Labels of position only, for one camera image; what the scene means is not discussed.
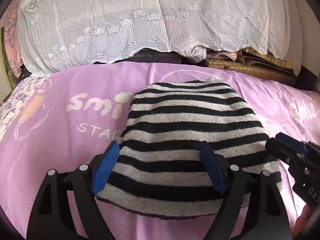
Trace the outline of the person's right hand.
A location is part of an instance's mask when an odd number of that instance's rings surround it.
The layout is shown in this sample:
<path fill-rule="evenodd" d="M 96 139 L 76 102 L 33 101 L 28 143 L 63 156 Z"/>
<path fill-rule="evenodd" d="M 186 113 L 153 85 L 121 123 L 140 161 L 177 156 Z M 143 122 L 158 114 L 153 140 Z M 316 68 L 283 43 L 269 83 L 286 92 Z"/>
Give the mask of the person's right hand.
<path fill-rule="evenodd" d="M 297 218 L 294 227 L 291 229 L 292 238 L 296 237 L 304 228 L 306 228 L 312 213 L 313 209 L 306 204 L 302 214 Z"/>

